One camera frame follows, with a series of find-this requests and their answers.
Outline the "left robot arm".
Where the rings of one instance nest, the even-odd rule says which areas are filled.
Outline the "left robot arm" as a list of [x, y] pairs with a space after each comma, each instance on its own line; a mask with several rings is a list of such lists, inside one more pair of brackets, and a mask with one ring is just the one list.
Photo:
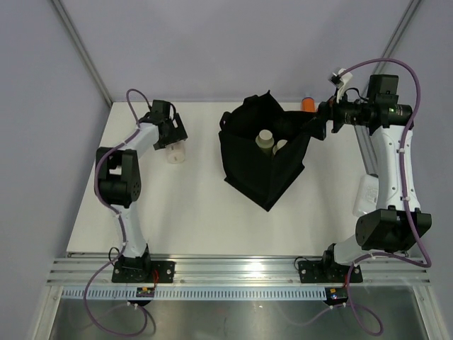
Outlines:
[[111, 211], [119, 227], [120, 248], [113, 265], [114, 283], [170, 283], [168, 261], [151, 258], [142, 234], [137, 201], [142, 191], [139, 159], [149, 149], [175, 147], [188, 135], [174, 104], [154, 100], [149, 111], [137, 120], [132, 134], [114, 147], [96, 151], [94, 191]]

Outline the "orange bottle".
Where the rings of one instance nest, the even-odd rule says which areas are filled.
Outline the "orange bottle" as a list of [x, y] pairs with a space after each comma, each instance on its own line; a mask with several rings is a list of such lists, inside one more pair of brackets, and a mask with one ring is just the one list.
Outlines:
[[308, 113], [316, 112], [316, 104], [312, 97], [307, 96], [301, 101], [301, 110]]

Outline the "green bottle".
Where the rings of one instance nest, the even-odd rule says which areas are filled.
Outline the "green bottle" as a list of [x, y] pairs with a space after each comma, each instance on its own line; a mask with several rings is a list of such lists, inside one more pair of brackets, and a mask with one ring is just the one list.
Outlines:
[[274, 157], [286, 144], [287, 140], [278, 140], [273, 146], [272, 156]]
[[269, 130], [261, 130], [256, 136], [256, 144], [260, 150], [269, 157], [273, 157], [275, 139]]

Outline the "cream bottle with label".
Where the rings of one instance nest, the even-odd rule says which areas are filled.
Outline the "cream bottle with label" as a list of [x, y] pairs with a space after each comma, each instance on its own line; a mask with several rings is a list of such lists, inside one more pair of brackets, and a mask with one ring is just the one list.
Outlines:
[[166, 158], [169, 164], [180, 164], [185, 161], [184, 141], [175, 142], [166, 147]]

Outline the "white bottle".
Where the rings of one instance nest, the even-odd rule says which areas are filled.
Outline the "white bottle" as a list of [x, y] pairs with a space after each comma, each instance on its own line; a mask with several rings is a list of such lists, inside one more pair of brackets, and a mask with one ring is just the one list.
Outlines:
[[379, 179], [375, 174], [361, 177], [352, 213], [361, 217], [375, 211], [379, 193]]

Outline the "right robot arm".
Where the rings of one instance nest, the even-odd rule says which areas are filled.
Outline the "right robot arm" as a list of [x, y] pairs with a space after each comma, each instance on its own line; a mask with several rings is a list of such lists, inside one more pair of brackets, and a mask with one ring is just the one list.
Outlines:
[[367, 128], [377, 158], [377, 201], [373, 211], [358, 218], [353, 236], [330, 245], [318, 261], [295, 263], [302, 283], [361, 283], [360, 262], [399, 258], [432, 225], [415, 193], [411, 163], [415, 112], [398, 102], [398, 77], [372, 75], [366, 97], [356, 101], [349, 101], [346, 94], [351, 78], [345, 69], [332, 75], [336, 92], [319, 104], [316, 119], [332, 121], [334, 133], [344, 125]]

